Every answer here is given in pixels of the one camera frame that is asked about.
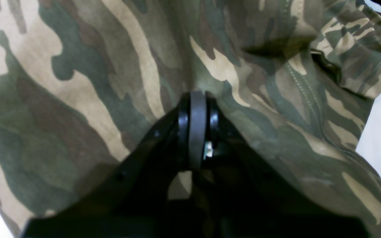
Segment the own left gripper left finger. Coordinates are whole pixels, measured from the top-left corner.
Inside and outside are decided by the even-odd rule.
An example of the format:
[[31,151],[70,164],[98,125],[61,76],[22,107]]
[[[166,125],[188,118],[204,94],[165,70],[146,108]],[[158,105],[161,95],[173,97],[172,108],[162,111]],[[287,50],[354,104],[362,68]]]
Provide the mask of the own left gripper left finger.
[[51,218],[30,220],[22,238],[161,238],[178,172],[191,170],[191,94],[160,119],[138,147],[94,191]]

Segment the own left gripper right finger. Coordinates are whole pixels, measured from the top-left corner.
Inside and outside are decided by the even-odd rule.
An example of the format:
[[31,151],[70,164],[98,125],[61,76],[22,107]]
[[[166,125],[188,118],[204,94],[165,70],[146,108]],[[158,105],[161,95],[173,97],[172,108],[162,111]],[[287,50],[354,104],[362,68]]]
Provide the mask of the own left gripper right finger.
[[190,168],[213,173],[211,200],[222,238],[367,238],[356,217],[297,191],[225,118],[212,95],[190,94]]

